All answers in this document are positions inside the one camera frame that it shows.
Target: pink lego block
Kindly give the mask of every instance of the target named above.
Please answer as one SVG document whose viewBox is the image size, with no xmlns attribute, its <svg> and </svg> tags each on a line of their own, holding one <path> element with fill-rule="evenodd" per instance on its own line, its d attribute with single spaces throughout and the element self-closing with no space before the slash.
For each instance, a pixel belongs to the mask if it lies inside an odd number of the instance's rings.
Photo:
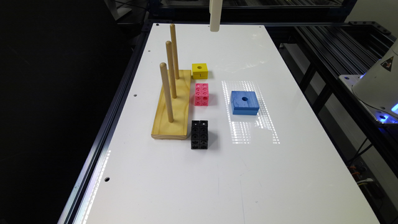
<svg viewBox="0 0 398 224">
<path fill-rule="evenodd" d="M 209 89 L 207 83 L 195 84 L 195 106 L 208 106 Z"/>
</svg>

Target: white table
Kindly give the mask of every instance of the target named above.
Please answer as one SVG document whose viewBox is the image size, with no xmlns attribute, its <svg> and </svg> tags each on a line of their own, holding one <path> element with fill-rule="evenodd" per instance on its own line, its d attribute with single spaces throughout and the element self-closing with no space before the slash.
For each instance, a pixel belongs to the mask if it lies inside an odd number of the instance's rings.
<svg viewBox="0 0 398 224">
<path fill-rule="evenodd" d="M 170 40 L 154 25 L 77 223 L 378 223 L 263 26 L 176 30 L 180 69 L 210 71 L 189 119 L 208 120 L 209 149 L 150 136 Z M 259 114 L 232 115 L 232 90 L 255 91 Z"/>
</svg>

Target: toy block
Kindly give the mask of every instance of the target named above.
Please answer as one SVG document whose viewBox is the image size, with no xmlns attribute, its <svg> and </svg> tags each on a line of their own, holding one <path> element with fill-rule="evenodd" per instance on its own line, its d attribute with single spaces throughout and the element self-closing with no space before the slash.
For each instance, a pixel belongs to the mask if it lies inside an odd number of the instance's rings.
<svg viewBox="0 0 398 224">
<path fill-rule="evenodd" d="M 209 89 L 207 83 L 195 84 L 195 106 L 208 106 L 209 105 Z"/>
<path fill-rule="evenodd" d="M 207 79 L 208 70 L 206 63 L 192 64 L 192 78 L 193 79 Z"/>
<path fill-rule="evenodd" d="M 192 121 L 191 149 L 207 149 L 208 139 L 208 122 Z"/>
<path fill-rule="evenodd" d="M 232 114 L 239 115 L 257 115 L 260 108 L 253 91 L 232 91 L 231 107 Z"/>
</svg>

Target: wooden dowel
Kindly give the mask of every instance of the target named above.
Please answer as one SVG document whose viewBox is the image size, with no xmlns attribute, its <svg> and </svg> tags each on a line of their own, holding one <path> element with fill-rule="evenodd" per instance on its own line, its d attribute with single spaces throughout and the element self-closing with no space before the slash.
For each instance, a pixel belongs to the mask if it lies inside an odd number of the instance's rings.
<svg viewBox="0 0 398 224">
<path fill-rule="evenodd" d="M 174 121 L 173 106 L 172 106 L 172 99 L 170 97 L 170 86 L 169 86 L 169 76 L 167 75 L 167 66 L 166 63 L 164 62 L 160 63 L 160 74 L 162 75 L 163 92 L 166 101 L 167 116 L 169 117 L 169 122 L 172 123 Z"/>
<path fill-rule="evenodd" d="M 177 91 L 175 89 L 173 52 L 172 52 L 172 43 L 170 41 L 166 41 L 166 51 L 167 51 L 167 62 L 169 64 L 170 88 L 171 88 L 171 92 L 172 92 L 172 98 L 176 99 Z"/>
<path fill-rule="evenodd" d="M 175 79 L 179 79 L 180 78 L 180 70 L 178 68 L 177 38 L 175 36 L 175 25 L 174 24 L 170 24 L 170 33 L 172 35 L 174 74 L 175 74 Z"/>
</svg>

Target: blue block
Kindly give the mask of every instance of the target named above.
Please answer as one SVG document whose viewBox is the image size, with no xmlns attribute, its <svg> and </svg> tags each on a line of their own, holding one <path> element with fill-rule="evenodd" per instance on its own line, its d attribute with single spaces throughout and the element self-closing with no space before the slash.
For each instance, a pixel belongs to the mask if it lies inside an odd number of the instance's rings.
<svg viewBox="0 0 398 224">
<path fill-rule="evenodd" d="M 257 115 L 259 103 L 256 93 L 253 91 L 232 91 L 231 92 L 232 114 Z"/>
</svg>

